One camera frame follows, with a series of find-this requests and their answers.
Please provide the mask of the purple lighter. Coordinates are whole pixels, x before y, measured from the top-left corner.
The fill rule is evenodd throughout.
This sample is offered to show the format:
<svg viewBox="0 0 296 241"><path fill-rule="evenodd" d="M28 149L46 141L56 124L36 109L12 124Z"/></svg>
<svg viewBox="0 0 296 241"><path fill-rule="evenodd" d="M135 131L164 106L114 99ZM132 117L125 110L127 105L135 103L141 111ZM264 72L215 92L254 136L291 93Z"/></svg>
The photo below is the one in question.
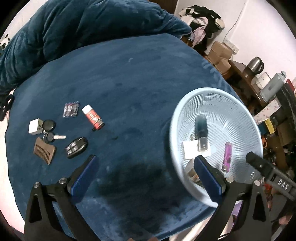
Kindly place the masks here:
<svg viewBox="0 0 296 241"><path fill-rule="evenodd" d="M231 165L231 157L232 157L232 144L227 142L225 144L224 158L222 164L222 171L228 173Z"/></svg>

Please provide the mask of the brown wooden comb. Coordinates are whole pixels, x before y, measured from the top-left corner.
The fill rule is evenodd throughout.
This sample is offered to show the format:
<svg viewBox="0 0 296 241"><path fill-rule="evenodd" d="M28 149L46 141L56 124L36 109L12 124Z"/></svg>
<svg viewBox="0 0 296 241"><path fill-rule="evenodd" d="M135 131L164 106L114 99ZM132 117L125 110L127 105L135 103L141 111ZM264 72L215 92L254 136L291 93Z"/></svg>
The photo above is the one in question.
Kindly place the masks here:
<svg viewBox="0 0 296 241"><path fill-rule="evenodd" d="M50 165L56 152L54 145L47 144L40 137L36 138L34 155L41 158L47 165Z"/></svg>

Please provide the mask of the black remote key fob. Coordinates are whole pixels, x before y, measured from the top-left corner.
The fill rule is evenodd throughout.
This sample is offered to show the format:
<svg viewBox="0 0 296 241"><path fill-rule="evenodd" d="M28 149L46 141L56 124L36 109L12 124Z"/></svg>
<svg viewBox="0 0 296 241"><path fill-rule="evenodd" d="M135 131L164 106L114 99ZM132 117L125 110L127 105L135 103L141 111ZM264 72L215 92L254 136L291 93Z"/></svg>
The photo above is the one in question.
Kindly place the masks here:
<svg viewBox="0 0 296 241"><path fill-rule="evenodd" d="M79 137L66 146L65 151L67 159L72 159L83 153L88 147L88 140L85 137Z"/></svg>

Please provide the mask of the black car key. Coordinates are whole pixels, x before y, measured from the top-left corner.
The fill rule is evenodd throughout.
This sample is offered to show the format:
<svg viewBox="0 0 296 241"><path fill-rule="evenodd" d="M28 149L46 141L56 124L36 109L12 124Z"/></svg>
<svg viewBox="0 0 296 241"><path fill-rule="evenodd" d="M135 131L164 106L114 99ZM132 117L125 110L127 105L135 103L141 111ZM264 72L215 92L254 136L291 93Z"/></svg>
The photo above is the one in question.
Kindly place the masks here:
<svg viewBox="0 0 296 241"><path fill-rule="evenodd" d="M55 135L53 132L46 132L43 136L43 140L46 143L52 143L55 140L64 140L66 139L65 135Z"/></svg>

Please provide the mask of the black cylindrical tube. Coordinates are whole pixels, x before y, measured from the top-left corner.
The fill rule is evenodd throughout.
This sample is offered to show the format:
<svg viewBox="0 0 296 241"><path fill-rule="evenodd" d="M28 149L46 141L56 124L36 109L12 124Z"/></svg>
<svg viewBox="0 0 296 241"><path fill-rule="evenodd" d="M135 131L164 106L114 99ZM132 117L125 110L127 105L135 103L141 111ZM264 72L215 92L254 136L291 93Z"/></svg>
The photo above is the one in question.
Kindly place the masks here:
<svg viewBox="0 0 296 241"><path fill-rule="evenodd" d="M202 114L195 119L195 139L198 141L198 151L204 152L208 149L208 127L206 117Z"/></svg>

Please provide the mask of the white wall charger plug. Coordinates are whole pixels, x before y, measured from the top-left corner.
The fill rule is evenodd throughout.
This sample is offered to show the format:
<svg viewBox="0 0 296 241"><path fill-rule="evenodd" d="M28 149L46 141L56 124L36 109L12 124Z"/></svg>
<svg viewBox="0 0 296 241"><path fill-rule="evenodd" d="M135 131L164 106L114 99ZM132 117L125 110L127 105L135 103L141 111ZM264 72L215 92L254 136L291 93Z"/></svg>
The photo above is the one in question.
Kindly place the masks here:
<svg viewBox="0 0 296 241"><path fill-rule="evenodd" d="M43 123L44 121L40 118L34 119L29 123L28 133L30 135L38 135L43 132Z"/></svg>

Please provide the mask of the black oval key fob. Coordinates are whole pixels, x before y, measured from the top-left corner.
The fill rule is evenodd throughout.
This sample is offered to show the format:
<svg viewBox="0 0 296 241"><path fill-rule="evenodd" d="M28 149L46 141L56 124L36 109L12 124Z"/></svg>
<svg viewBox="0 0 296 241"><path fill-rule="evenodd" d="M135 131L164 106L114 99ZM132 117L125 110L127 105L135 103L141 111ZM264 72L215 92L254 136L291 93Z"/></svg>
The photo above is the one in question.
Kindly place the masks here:
<svg viewBox="0 0 296 241"><path fill-rule="evenodd" d="M46 132L51 132L55 129L56 123L53 120L45 120L43 122L42 128Z"/></svg>

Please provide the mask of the red and white lighter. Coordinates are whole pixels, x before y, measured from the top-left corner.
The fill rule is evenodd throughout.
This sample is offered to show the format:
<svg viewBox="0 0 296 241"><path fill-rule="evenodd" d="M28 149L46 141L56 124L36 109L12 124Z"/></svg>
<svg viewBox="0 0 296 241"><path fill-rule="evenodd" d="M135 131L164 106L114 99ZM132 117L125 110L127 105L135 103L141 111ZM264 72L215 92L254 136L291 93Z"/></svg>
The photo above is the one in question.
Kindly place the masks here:
<svg viewBox="0 0 296 241"><path fill-rule="evenodd" d="M82 112L88 118L88 120L93 125L93 131L100 130L105 123L102 118L96 113L96 111L88 104L84 108L82 108Z"/></svg>

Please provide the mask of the pack of blue batteries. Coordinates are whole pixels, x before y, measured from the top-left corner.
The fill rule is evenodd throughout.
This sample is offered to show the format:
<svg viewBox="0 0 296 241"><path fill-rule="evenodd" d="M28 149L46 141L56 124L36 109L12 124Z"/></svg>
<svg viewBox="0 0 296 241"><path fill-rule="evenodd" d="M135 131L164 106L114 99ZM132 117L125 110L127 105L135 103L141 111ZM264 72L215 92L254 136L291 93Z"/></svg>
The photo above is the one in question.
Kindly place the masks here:
<svg viewBox="0 0 296 241"><path fill-rule="evenodd" d="M79 102L66 103L63 110L63 118L74 118L79 111Z"/></svg>

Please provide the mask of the light blue mesh basket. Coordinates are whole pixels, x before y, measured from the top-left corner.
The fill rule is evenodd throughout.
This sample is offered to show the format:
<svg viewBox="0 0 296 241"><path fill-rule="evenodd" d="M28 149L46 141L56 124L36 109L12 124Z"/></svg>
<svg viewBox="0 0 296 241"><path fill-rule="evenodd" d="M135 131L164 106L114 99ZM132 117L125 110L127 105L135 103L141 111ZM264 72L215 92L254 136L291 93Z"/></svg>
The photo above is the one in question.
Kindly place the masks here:
<svg viewBox="0 0 296 241"><path fill-rule="evenodd" d="M208 126L208 150L205 159L217 169L222 168L226 142L232 144L230 170L225 177L250 184L260 179L260 173L246 162L246 155L254 152L263 156L261 134L257 124L236 97L215 88L203 87L186 94L178 103L171 119L169 132L170 153L178 178L187 191L198 201L217 207L206 190L189 180L185 167L189 162L184 156L183 142L191 140L196 116L203 114Z"/></svg>

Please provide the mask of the stainless steel kettle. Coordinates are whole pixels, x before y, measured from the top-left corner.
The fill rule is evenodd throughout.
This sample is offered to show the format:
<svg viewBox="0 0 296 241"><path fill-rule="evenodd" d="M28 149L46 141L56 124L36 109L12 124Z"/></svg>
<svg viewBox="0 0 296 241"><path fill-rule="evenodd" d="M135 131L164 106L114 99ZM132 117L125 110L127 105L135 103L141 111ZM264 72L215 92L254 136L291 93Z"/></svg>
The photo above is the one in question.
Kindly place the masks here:
<svg viewBox="0 0 296 241"><path fill-rule="evenodd" d="M264 63L260 57L254 57L247 65L244 65L243 75L245 77L254 78L256 75L262 73L264 70Z"/></svg>

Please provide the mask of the stacked cardboard boxes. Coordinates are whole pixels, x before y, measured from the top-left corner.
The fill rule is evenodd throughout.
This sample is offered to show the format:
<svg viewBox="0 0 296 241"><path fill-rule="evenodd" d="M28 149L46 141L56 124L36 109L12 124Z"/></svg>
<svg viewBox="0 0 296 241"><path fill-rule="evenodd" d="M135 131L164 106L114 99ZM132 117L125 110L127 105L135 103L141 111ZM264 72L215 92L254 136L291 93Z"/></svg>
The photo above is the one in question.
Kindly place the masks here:
<svg viewBox="0 0 296 241"><path fill-rule="evenodd" d="M229 47L215 41L206 58L221 74L225 74L231 68L228 62L231 56L232 50Z"/></svg>

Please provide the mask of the blue plush table cover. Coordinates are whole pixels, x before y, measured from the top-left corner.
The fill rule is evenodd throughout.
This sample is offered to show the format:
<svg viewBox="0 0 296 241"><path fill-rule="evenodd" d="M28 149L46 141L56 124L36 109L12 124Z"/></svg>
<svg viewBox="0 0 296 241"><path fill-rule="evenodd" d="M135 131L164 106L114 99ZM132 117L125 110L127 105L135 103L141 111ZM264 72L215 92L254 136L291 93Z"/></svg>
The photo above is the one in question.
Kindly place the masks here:
<svg viewBox="0 0 296 241"><path fill-rule="evenodd" d="M166 238L203 221L213 208L184 188L171 162L169 127L187 93L213 87L234 94L222 75L200 54L168 34L112 40L86 46L47 63L15 90L6 156L16 205L26 214L33 184L69 177L90 155L99 169L77 204L101 240ZM74 118L66 103L79 102ZM93 131L82 112L90 105L105 125ZM53 120L50 165L34 155L30 121ZM65 148L85 137L88 147L67 159Z"/></svg>

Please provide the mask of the pile of clothes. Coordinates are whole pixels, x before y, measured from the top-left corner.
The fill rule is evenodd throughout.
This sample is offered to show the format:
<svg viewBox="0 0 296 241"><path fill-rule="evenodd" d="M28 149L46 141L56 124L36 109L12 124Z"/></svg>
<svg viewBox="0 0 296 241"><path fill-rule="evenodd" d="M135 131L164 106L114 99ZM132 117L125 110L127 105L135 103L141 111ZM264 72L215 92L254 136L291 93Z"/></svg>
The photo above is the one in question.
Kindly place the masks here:
<svg viewBox="0 0 296 241"><path fill-rule="evenodd" d="M205 6L189 6L182 9L178 15L192 29L187 36L192 43L192 48L201 44L203 40L207 42L207 39L213 38L215 33L225 28L222 18Z"/></svg>

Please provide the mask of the dark blue plush blanket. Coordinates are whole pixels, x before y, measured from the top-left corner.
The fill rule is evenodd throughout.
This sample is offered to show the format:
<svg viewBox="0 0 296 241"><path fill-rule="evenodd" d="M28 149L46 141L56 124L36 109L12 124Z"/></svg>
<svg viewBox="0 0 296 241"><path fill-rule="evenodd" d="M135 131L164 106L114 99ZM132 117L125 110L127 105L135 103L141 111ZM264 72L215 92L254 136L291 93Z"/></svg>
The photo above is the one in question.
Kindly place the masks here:
<svg viewBox="0 0 296 241"><path fill-rule="evenodd" d="M191 33L182 20L150 1L47 1L12 37L1 56L1 95L45 64L95 43Z"/></svg>

